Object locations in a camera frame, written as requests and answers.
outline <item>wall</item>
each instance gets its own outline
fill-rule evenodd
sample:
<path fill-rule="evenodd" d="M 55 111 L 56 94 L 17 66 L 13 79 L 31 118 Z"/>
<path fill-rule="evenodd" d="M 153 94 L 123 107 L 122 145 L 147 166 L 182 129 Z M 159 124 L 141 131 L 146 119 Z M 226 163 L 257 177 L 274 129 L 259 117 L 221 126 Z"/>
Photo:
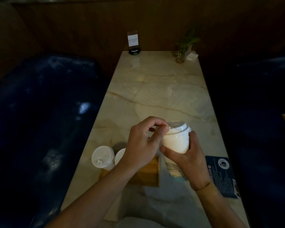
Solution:
<path fill-rule="evenodd" d="M 9 3 L 0 3 L 0 79 L 42 48 Z"/>
<path fill-rule="evenodd" d="M 107 76 L 127 50 L 127 31 L 133 29 L 142 50 L 171 50 L 195 26 L 202 38 L 195 49 L 206 74 L 234 58 L 285 50 L 285 0 L 119 0 L 15 8 L 44 50 L 93 57 Z"/>

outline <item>potted plant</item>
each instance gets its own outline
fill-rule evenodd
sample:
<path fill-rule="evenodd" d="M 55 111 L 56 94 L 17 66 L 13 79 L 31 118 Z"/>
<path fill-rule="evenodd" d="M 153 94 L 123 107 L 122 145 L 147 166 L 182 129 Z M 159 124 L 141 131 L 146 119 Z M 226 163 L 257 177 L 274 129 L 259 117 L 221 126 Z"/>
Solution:
<path fill-rule="evenodd" d="M 191 53 L 192 44 L 201 40 L 200 38 L 194 37 L 194 33 L 195 29 L 188 30 L 185 36 L 181 39 L 181 42 L 175 44 L 178 49 L 177 51 L 173 51 L 173 55 L 177 56 L 177 63 L 184 63 L 186 56 Z"/>

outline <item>white circle logo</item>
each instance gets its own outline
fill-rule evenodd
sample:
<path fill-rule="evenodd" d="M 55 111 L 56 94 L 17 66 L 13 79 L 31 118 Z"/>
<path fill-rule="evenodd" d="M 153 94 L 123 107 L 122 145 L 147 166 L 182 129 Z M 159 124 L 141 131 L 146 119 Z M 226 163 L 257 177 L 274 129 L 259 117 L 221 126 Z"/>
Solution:
<path fill-rule="evenodd" d="M 227 170 L 230 167 L 229 162 L 223 158 L 218 160 L 218 164 L 219 164 L 220 168 L 222 168 L 224 170 Z"/>

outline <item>table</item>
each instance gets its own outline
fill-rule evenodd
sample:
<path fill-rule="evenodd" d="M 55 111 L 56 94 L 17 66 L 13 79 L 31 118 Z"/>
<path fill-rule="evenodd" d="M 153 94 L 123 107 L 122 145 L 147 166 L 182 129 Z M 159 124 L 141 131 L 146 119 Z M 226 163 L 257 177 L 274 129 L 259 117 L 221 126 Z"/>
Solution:
<path fill-rule="evenodd" d="M 198 59 L 175 62 L 169 51 L 122 52 L 101 108 L 81 155 L 61 209 L 67 207 L 98 179 L 91 163 L 95 148 L 125 145 L 130 128 L 148 116 L 183 120 L 196 131 L 205 155 L 228 157 Z M 227 199 L 248 226 L 240 199 Z M 210 227 L 188 182 L 168 176 L 161 156 L 160 187 L 126 187 L 105 219 L 125 216 L 151 219 L 167 227 Z"/>

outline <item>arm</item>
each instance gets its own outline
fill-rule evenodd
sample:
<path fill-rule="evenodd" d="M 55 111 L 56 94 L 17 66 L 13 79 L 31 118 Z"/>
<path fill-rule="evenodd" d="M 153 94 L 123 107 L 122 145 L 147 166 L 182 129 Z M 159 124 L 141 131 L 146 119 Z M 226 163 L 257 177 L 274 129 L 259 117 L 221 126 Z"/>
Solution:
<path fill-rule="evenodd" d="M 212 182 L 196 133 L 192 131 L 189 135 L 190 150 L 187 153 L 176 153 L 165 146 L 162 146 L 160 151 L 182 169 L 213 228 L 246 228 Z"/>
<path fill-rule="evenodd" d="M 151 138 L 148 130 L 154 132 Z M 47 228 L 98 227 L 130 178 L 155 156 L 168 130 L 166 121 L 155 117 L 133 126 L 125 154 L 116 167 L 62 211 Z"/>

